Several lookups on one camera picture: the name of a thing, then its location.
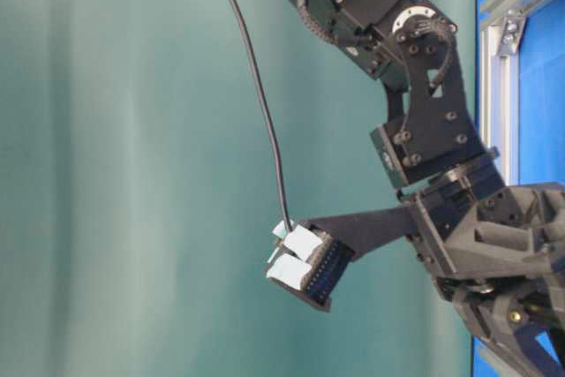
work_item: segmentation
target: teal backdrop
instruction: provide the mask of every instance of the teal backdrop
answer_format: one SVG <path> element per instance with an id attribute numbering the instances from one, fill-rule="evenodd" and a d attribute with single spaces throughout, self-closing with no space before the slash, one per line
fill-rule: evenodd
<path id="1" fill-rule="evenodd" d="M 474 0 L 460 25 L 473 108 Z M 379 84 L 285 0 L 241 0 L 294 218 L 393 207 Z M 272 156 L 226 0 L 0 0 L 0 374 L 470 373 L 408 243 L 350 267 L 333 312 L 268 283 Z"/>

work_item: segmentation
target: metal bracket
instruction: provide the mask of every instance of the metal bracket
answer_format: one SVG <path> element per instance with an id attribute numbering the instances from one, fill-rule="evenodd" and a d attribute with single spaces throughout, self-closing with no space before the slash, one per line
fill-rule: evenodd
<path id="1" fill-rule="evenodd" d="M 527 19 L 553 0 L 485 0 L 480 24 L 481 113 L 483 141 L 498 146 L 497 162 L 508 185 L 519 180 L 520 41 Z"/>

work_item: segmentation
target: black plastic part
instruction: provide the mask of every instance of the black plastic part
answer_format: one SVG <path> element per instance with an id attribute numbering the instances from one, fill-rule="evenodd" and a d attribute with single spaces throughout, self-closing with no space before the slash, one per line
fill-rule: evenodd
<path id="1" fill-rule="evenodd" d="M 306 296 L 319 305 L 325 305 L 352 257 L 353 251 L 349 247 L 338 240 L 334 241 L 308 282 Z"/>
<path id="2" fill-rule="evenodd" d="M 565 332 L 561 328 L 552 328 L 547 333 L 561 366 L 565 368 Z"/>
<path id="3" fill-rule="evenodd" d="M 418 232 L 410 207 L 405 205 L 363 214 L 315 218 L 308 220 L 304 226 L 323 230 L 343 242 L 354 252 L 352 261 L 398 238 L 414 236 Z"/>

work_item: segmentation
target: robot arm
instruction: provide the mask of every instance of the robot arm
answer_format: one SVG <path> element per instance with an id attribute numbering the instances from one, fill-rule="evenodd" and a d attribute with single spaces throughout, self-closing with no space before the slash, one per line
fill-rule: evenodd
<path id="1" fill-rule="evenodd" d="M 509 367 L 565 376 L 565 189 L 503 183 L 466 109 L 456 24 L 428 0 L 289 1 L 385 87 L 388 121 L 372 139 L 402 204 L 279 228 L 267 277 L 328 311 L 351 261 L 407 237 L 440 296 Z"/>

